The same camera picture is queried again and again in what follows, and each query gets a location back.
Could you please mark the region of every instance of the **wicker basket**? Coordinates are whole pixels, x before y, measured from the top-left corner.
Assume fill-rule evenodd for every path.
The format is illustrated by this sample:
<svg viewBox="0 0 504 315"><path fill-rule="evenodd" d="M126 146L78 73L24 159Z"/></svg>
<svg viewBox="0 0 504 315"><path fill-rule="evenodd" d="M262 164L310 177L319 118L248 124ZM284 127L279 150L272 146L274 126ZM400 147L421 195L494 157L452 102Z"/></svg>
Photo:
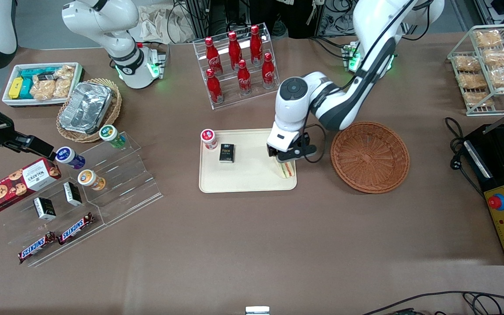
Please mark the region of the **wicker basket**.
<svg viewBox="0 0 504 315"><path fill-rule="evenodd" d="M102 125L105 124L113 124L116 118L118 118L118 115L120 115L120 108L122 107L122 96L120 95L120 91L118 90L118 86L114 82L108 79L102 79L102 78L96 78L96 79L90 79L87 80L87 82L90 83L96 83L96 84L102 84L105 86L108 86L109 88L112 89L112 102L110 103L110 106L108 107L108 110L106 111L106 115L104 115L104 119L102 120ZM83 144L89 143L89 142L95 142L100 137L98 136L98 132L94 134L84 134L80 132L74 132L74 131L69 131L65 130L60 126L60 115L62 112L66 109L67 104L70 102L70 99L68 98L66 102L63 104L62 108L59 110L58 113L58 118L56 120L56 125L58 126L58 131L59 133L66 139L75 141L75 142L80 142Z"/></svg>
<svg viewBox="0 0 504 315"><path fill-rule="evenodd" d="M331 155L342 180L366 193L391 191L410 168L406 144L390 128L374 122L357 122L338 133Z"/></svg>

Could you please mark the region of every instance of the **small jar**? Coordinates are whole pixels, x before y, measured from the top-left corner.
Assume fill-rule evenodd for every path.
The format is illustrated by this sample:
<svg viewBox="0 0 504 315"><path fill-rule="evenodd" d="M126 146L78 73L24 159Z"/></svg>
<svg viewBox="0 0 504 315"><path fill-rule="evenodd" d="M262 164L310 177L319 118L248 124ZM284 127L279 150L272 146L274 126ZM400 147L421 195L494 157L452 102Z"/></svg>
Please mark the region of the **small jar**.
<svg viewBox="0 0 504 315"><path fill-rule="evenodd" d="M91 187L93 190L100 191L106 186L106 180L95 174L94 171L86 169L79 173L77 181L86 187Z"/></svg>
<svg viewBox="0 0 504 315"><path fill-rule="evenodd" d="M73 149L68 146L64 146L58 149L58 152L56 153L56 161L67 164L74 169L80 169L84 167L84 157L78 155Z"/></svg>
<svg viewBox="0 0 504 315"><path fill-rule="evenodd" d="M217 147L217 139L215 138L215 132L211 129L205 129L202 131L202 142L206 148L212 150Z"/></svg>
<svg viewBox="0 0 504 315"><path fill-rule="evenodd" d="M112 147L116 149L121 149L126 144L126 138L122 136L116 127L111 124L106 124L100 128L100 132L98 133L100 138L112 145Z"/></svg>

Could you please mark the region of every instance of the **red bottle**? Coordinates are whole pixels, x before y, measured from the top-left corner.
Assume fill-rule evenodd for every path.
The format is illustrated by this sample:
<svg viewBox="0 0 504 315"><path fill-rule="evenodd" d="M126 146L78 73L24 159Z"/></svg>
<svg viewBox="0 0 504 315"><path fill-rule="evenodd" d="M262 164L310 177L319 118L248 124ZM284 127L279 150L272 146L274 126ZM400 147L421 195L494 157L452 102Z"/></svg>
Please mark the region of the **red bottle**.
<svg viewBox="0 0 504 315"><path fill-rule="evenodd" d="M264 83L262 85L266 90L271 90L276 85L276 80L274 80L276 68L273 65L272 54L266 52L264 57L266 58L266 61L262 66L262 78L264 78Z"/></svg>
<svg viewBox="0 0 504 315"><path fill-rule="evenodd" d="M223 92L221 92L221 84L219 79L215 77L215 72L212 69L206 71L207 74L207 89L210 91L211 100L215 104L223 102Z"/></svg>
<svg viewBox="0 0 504 315"><path fill-rule="evenodd" d="M252 25L250 30L252 31L252 38L250 39L250 60L252 60L254 66L259 66L264 59L260 28L257 25Z"/></svg>
<svg viewBox="0 0 504 315"><path fill-rule="evenodd" d="M238 87L240 88L240 94L249 95L252 93L252 87L250 85L250 72L246 68L246 60L241 59L238 62Z"/></svg>
<svg viewBox="0 0 504 315"><path fill-rule="evenodd" d="M217 75L223 74L221 58L219 57L219 52L214 46L214 40L211 37L206 37L206 57L210 63L210 69L212 69Z"/></svg>
<svg viewBox="0 0 504 315"><path fill-rule="evenodd" d="M236 40L235 32L229 32L228 34L228 56L231 59L232 70L238 71L238 62L242 59L242 51Z"/></svg>

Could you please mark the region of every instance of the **red switch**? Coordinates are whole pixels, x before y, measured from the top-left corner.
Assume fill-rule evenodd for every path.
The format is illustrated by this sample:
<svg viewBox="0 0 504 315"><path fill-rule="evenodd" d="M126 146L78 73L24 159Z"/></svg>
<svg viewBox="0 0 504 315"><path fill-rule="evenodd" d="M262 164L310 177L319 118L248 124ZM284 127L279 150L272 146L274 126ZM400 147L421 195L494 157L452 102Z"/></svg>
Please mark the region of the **red switch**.
<svg viewBox="0 0 504 315"><path fill-rule="evenodd" d="M503 211L504 210L504 196L500 193L496 193L487 199L487 204L493 209Z"/></svg>

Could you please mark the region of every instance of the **brown table surface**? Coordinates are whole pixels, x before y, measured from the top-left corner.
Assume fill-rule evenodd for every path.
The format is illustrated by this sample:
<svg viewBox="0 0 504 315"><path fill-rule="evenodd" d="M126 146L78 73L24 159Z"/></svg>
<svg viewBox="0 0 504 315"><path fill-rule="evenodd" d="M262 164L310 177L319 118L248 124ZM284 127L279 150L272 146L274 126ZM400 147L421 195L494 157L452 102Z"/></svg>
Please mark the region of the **brown table surface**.
<svg viewBox="0 0 504 315"><path fill-rule="evenodd" d="M269 305L275 315L360 314L429 291L504 294L504 255L486 205L448 167L452 134L444 117L456 118L466 133L495 120L462 113L445 64L460 38L402 41L394 67L358 114L392 128L410 152L406 181L383 195L348 187L329 155L314 165L299 161L292 191L202 193L200 131L270 128L275 94L212 111L192 45L172 47L165 79L143 90L118 79L103 49L21 49L14 64L80 62L85 78L120 86L118 129L142 146L164 198L34 269L18 265L18 249L0 227L0 314L218 315L242 314L247 305ZM281 78L315 70L338 85L350 78L312 41L273 45ZM91 146L58 134L58 107L0 102L0 110L18 131L56 147ZM321 142L316 131L313 141ZM0 148L0 178L34 158ZM458 295L410 305L469 310Z"/></svg>

